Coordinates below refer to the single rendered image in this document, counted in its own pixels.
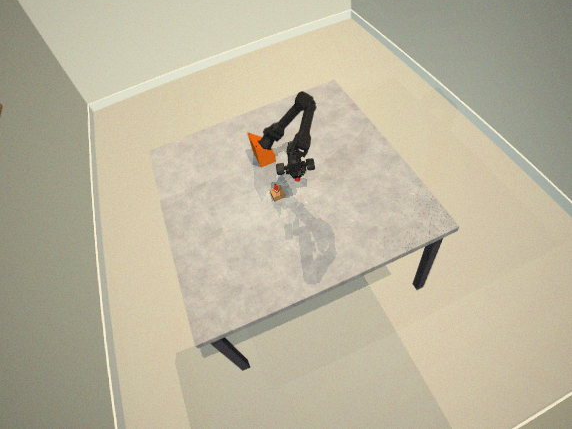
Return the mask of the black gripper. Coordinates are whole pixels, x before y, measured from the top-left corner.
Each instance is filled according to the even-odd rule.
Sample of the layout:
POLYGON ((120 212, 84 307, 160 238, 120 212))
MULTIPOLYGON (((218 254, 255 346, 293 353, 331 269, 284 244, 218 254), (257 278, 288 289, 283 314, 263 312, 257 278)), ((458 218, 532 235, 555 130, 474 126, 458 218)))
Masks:
MULTIPOLYGON (((313 159, 313 158, 306 159, 306 163, 305 163, 305 161, 302 161, 301 166, 302 166, 302 167, 305 167, 305 172, 306 172, 307 170, 309 170, 309 171, 310 171, 310 170, 315 170, 314 159, 313 159), (306 166, 307 166, 307 170, 306 170, 306 166)), ((288 174, 291 175, 291 171, 289 170, 288 164, 287 164, 286 166, 284 166, 284 163, 278 163, 278 164, 276 164, 276 171, 277 171, 277 175, 284 175, 284 174, 285 174, 285 171, 286 171, 286 174, 287 174, 287 175, 288 175, 288 174)), ((292 176, 292 175, 291 175, 291 176, 292 176)))

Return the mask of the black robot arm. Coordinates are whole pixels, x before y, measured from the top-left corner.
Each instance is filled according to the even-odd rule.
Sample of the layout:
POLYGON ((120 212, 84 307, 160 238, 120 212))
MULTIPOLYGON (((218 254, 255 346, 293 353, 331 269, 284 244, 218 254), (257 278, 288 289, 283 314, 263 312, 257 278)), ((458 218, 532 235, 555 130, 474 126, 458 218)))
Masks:
POLYGON ((274 141, 277 142, 284 136, 284 129, 288 124, 294 120, 301 111, 304 111, 299 131, 295 134, 293 141, 288 142, 286 149, 289 170, 294 179, 306 174, 305 167, 301 166, 301 157, 305 158, 311 145, 310 128, 316 108, 314 97, 304 91, 300 91, 295 98, 295 104, 283 118, 264 128, 263 137, 257 140, 263 149, 271 150, 274 141), (304 152, 299 149, 304 150, 304 152))

